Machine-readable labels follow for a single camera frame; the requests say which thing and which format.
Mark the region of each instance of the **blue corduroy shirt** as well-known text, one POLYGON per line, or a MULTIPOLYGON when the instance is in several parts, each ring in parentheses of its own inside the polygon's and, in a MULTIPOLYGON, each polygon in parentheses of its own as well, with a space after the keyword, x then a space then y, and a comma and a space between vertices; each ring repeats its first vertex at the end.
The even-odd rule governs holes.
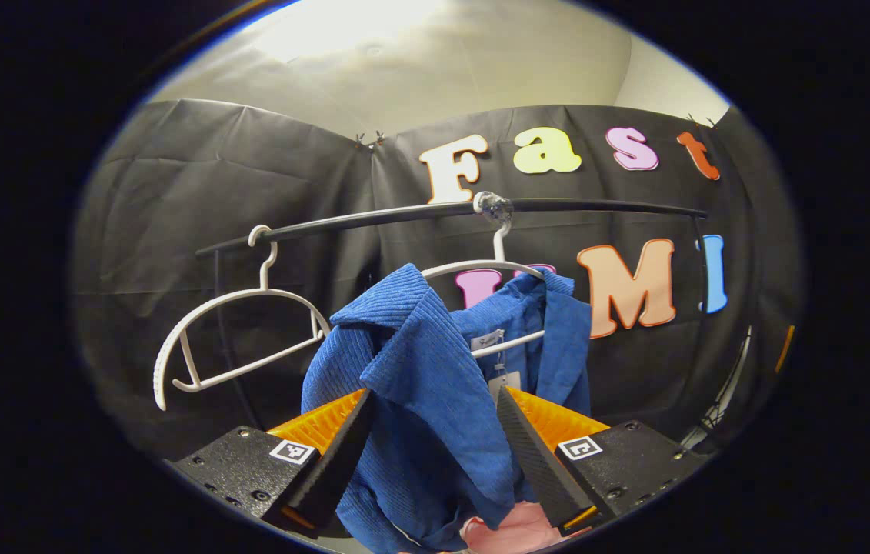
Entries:
POLYGON ((535 501, 495 416, 489 379, 519 375, 520 389, 590 415, 590 308, 572 298, 575 282, 542 271, 544 281, 520 275, 449 312, 407 264, 330 319, 334 329, 302 386, 302 413, 363 387, 378 396, 336 509, 371 551, 463 550, 458 532, 471 516, 498 529, 515 502, 535 501), (473 338, 502 330, 506 341, 541 329, 544 337, 504 355, 473 358, 473 338))

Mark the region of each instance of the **clothing tag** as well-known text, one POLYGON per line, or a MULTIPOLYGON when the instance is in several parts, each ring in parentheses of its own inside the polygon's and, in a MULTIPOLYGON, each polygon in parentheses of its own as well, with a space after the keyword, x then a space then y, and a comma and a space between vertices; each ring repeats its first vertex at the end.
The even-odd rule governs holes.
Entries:
POLYGON ((490 385, 490 396, 493 397, 493 403, 497 403, 497 394, 499 394, 499 387, 506 385, 512 386, 513 389, 523 390, 520 386, 520 372, 512 372, 512 374, 504 374, 500 376, 496 376, 493 379, 488 381, 488 385, 490 385))
POLYGON ((502 329, 497 329, 492 333, 485 334, 484 336, 474 337, 473 340, 469 341, 469 350, 474 352, 476 350, 482 350, 483 348, 493 346, 495 343, 499 342, 499 339, 502 339, 502 329))

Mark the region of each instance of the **black fabric backdrop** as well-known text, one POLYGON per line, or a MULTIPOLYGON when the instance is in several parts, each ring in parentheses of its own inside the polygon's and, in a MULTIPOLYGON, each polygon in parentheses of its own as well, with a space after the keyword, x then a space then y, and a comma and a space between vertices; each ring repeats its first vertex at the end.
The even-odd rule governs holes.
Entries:
MULTIPOLYGON (((691 219, 627 213, 518 213, 505 240, 508 259, 548 263, 575 280, 589 299, 585 267, 575 257, 613 245, 635 271, 642 246, 671 239, 676 319, 623 329, 592 340, 592 415, 610 425, 639 418, 680 441, 728 378, 752 324, 750 361, 716 438, 730 439, 772 388, 787 325, 800 318, 803 262, 793 214, 775 160, 736 112, 717 129, 659 113, 588 105, 547 105, 464 115, 385 138, 374 148, 283 115, 224 102, 144 105, 103 155, 77 222, 73 299, 77 340, 105 409, 126 435, 154 456, 177 459, 247 423, 234 385, 188 394, 171 387, 185 374, 178 349, 168 365, 168 411, 154 404, 151 372, 168 331, 215 294, 213 259, 202 246, 272 228, 373 209, 424 204, 431 198, 423 151, 480 134, 480 179, 466 185, 508 197, 614 199, 703 209, 703 235, 725 239, 728 304, 702 318, 701 253, 691 219), (532 127, 568 133, 582 165, 574 172, 526 175, 513 167, 513 137, 532 127), (650 172, 625 171, 605 141, 610 127, 635 127, 656 151, 650 172), (722 178, 696 169, 678 134, 709 148, 722 178)), ((361 228, 283 242, 269 283, 303 295, 326 316, 404 263, 420 269, 492 257, 493 227, 462 216, 361 228)), ((221 256, 223 293, 256 287, 268 249, 221 256)), ((432 280, 450 309, 462 308, 452 277, 432 280)), ((256 298, 225 309, 228 336, 241 364, 307 338, 297 302, 256 298)), ((200 376, 226 369, 216 317, 189 329, 200 376)), ((298 414, 302 372, 315 347, 256 369, 240 381, 260 423, 298 414)))

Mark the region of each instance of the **black clothing rail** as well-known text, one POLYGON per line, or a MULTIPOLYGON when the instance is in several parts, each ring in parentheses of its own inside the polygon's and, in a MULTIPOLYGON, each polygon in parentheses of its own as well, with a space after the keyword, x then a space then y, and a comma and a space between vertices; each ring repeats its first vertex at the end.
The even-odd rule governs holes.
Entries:
MULTIPOLYGON (((679 208, 677 206, 665 206, 661 204, 646 204, 643 202, 622 202, 618 200, 581 200, 581 199, 511 199, 515 212, 568 212, 568 211, 593 211, 593 212, 636 212, 647 214, 680 215, 692 218, 708 218, 708 213, 691 208, 679 208)), ((416 221, 449 216, 474 215, 472 202, 446 202, 444 204, 424 204, 419 206, 407 206, 403 208, 390 208, 388 210, 375 210, 360 214, 337 216, 308 223, 288 225, 275 229, 271 232, 263 232, 256 238, 256 243, 270 243, 285 241, 285 239, 297 239, 300 236, 314 235, 316 232, 340 231, 369 225, 382 225, 385 223, 397 223, 402 221, 416 221)), ((217 245, 206 246, 196 250, 195 257, 206 257, 216 252, 230 252, 248 248, 248 236, 241 236, 217 245)))

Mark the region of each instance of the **white wall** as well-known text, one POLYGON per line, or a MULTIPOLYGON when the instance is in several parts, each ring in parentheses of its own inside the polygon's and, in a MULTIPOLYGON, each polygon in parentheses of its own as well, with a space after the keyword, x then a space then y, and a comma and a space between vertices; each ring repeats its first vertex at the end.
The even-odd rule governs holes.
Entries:
POLYGON ((614 105, 667 113, 710 125, 729 108, 728 99, 688 66, 632 35, 629 66, 614 105))

